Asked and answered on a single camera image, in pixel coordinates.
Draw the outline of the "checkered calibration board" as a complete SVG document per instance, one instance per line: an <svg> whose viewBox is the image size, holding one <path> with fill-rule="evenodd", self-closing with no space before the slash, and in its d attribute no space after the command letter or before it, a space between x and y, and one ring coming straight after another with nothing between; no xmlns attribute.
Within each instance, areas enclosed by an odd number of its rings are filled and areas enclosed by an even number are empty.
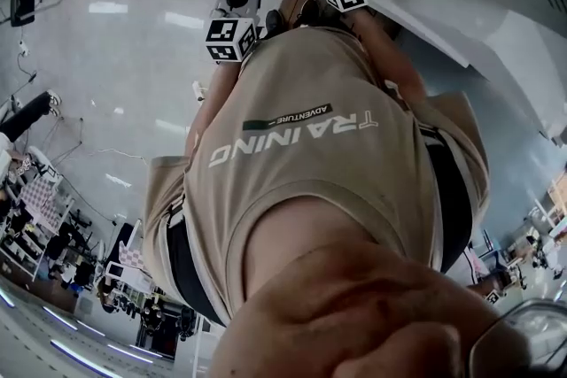
<svg viewBox="0 0 567 378"><path fill-rule="evenodd" d="M34 223L56 234L62 219L54 204L54 197L53 187L43 177L37 177L26 184L19 194Z"/></svg>
<svg viewBox="0 0 567 378"><path fill-rule="evenodd" d="M147 275L151 274L144 263L142 237L140 235L135 235L133 240L128 240L127 242L125 240L119 240L118 247L118 262L120 264L139 269Z"/></svg>

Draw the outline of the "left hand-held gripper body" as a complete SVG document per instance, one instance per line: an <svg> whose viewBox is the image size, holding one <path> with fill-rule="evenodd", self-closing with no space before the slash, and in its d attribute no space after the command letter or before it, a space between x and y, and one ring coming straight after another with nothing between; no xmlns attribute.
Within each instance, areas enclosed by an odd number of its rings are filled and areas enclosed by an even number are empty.
<svg viewBox="0 0 567 378"><path fill-rule="evenodd" d="M205 46L215 62L242 62L258 40L256 13L241 16L214 9L206 32Z"/></svg>

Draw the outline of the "person's left forearm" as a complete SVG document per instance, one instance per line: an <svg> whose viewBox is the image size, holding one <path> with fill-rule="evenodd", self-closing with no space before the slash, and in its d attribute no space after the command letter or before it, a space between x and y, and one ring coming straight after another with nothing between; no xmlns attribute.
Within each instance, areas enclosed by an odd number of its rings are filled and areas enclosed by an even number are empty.
<svg viewBox="0 0 567 378"><path fill-rule="evenodd" d="M212 76L205 100L190 125L185 141L185 156L191 158L199 142L235 87L240 73L240 62L220 63Z"/></svg>

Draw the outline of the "person's shoe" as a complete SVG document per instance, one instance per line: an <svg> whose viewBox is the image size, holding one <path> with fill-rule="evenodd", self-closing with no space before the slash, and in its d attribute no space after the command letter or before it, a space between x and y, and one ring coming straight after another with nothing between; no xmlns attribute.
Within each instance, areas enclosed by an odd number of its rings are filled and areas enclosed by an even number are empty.
<svg viewBox="0 0 567 378"><path fill-rule="evenodd" d="M313 26L318 22L319 18L319 4L315 0L306 0L300 9L294 27Z"/></svg>
<svg viewBox="0 0 567 378"><path fill-rule="evenodd" d="M284 19L278 10L270 10L265 20L266 34L264 38L267 40L274 36L280 35L286 30Z"/></svg>

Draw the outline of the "person's right forearm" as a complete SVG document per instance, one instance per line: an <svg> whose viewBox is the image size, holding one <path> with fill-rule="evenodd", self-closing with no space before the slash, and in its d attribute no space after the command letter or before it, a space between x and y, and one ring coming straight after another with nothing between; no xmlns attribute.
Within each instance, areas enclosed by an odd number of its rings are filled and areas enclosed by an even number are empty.
<svg viewBox="0 0 567 378"><path fill-rule="evenodd" d="M424 101L427 94L423 78L371 13L359 8L347 16L380 77L394 83L406 102Z"/></svg>

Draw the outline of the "person's eyeglasses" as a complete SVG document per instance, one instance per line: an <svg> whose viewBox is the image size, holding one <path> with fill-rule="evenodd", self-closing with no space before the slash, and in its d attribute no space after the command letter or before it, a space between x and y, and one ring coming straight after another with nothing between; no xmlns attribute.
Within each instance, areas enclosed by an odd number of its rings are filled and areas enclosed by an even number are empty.
<svg viewBox="0 0 567 378"><path fill-rule="evenodd" d="M509 310L473 344L466 378L567 378L567 304L532 299Z"/></svg>

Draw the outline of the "person's right shoe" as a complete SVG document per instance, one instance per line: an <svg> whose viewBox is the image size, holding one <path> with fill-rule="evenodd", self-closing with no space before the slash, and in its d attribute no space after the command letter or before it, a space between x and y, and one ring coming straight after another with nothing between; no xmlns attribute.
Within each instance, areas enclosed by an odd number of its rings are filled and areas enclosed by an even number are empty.
<svg viewBox="0 0 567 378"><path fill-rule="evenodd" d="M300 9L294 27L313 26L318 22L319 18L319 4L315 0L306 0Z"/></svg>

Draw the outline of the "person's left shoe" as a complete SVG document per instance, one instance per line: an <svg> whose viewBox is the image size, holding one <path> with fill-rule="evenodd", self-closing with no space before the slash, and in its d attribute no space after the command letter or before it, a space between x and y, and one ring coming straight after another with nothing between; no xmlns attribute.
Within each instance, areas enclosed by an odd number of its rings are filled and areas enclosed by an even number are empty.
<svg viewBox="0 0 567 378"><path fill-rule="evenodd" d="M278 10L270 10L265 20L266 34L264 38L267 40L274 36L280 35L286 30L284 19Z"/></svg>

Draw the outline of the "person's beige shirt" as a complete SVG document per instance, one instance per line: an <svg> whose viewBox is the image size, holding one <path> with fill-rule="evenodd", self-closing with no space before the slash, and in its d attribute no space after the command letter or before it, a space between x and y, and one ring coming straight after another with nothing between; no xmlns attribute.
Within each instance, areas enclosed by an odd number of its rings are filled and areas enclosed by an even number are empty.
<svg viewBox="0 0 567 378"><path fill-rule="evenodd" d="M156 284L227 324L251 291L251 240L266 234L266 270L311 229L361 231L447 271L488 203L475 114L462 92L408 103L376 77L337 29L262 42L193 156L151 162L143 255Z"/></svg>

